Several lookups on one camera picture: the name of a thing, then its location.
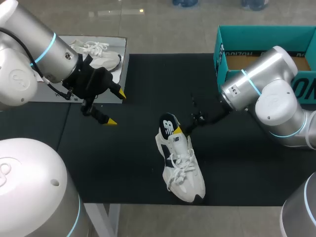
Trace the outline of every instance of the n logo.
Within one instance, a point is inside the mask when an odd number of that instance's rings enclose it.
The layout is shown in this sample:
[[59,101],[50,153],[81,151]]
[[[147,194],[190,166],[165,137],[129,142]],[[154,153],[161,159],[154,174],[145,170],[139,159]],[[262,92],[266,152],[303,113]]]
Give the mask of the n logo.
[[165,128],[166,133],[169,134],[169,135],[172,135],[172,133],[174,131],[172,122],[164,120],[163,121],[163,126]]

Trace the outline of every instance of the sneaker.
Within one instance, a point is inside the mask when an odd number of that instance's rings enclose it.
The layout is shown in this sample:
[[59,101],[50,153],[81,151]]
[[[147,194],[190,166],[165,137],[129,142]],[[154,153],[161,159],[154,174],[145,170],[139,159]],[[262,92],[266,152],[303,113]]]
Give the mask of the sneaker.
[[186,202],[201,201],[205,196],[205,183],[188,139],[180,128],[180,123],[172,114],[160,118],[156,136],[158,150],[164,157],[162,177],[168,191]]
[[86,43],[76,39],[69,45],[77,53],[87,55],[93,58],[90,66],[93,68],[106,68],[109,72],[116,69],[121,61],[121,56],[114,51],[107,51],[108,43],[92,42]]

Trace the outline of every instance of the teal shoe box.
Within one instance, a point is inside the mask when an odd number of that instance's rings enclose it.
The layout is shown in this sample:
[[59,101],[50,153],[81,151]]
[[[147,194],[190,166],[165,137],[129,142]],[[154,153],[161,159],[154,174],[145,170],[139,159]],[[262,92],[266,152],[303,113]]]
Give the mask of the teal shoe box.
[[274,46],[284,48],[299,72],[292,88],[301,104],[316,104],[316,27],[219,26],[214,49],[218,89]]

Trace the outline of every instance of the robot logo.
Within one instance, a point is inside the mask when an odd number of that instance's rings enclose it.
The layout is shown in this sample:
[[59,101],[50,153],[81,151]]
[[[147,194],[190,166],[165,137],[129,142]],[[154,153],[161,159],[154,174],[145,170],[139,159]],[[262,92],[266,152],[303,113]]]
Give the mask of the robot logo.
[[271,94],[266,97],[265,102],[267,102],[267,106],[269,108],[278,108],[280,103],[279,103],[279,96],[277,94]]
[[9,75],[9,80],[16,90],[26,90],[30,86],[28,75],[22,70],[13,70]]
[[0,196],[13,189],[21,182],[22,164],[15,158],[0,158]]

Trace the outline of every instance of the shoe box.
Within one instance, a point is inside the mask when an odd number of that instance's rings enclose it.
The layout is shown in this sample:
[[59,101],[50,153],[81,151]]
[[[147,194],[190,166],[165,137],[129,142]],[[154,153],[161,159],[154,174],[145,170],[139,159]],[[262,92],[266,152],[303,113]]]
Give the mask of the shoe box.
[[[129,51],[127,38],[122,37],[96,37],[96,36],[59,36],[67,44],[71,44],[74,40],[80,40],[82,42],[93,41],[108,43],[110,46],[107,50],[115,51],[121,55],[121,62],[117,69],[112,73],[113,81],[120,84],[123,91],[125,88],[127,67],[129,61]],[[52,84],[56,89],[67,93],[67,89],[62,86],[62,83]],[[82,103],[82,99],[79,99],[75,95],[71,97],[71,100],[65,100],[63,97],[56,95],[43,81],[38,81],[38,90],[34,98],[31,100],[34,102],[71,102]],[[122,100],[118,99],[110,90],[105,91],[103,94],[98,95],[94,100],[95,103],[112,103],[120,104]]]
[[219,26],[213,58],[218,89],[276,45],[299,70],[291,84],[299,102],[316,104],[315,26]]

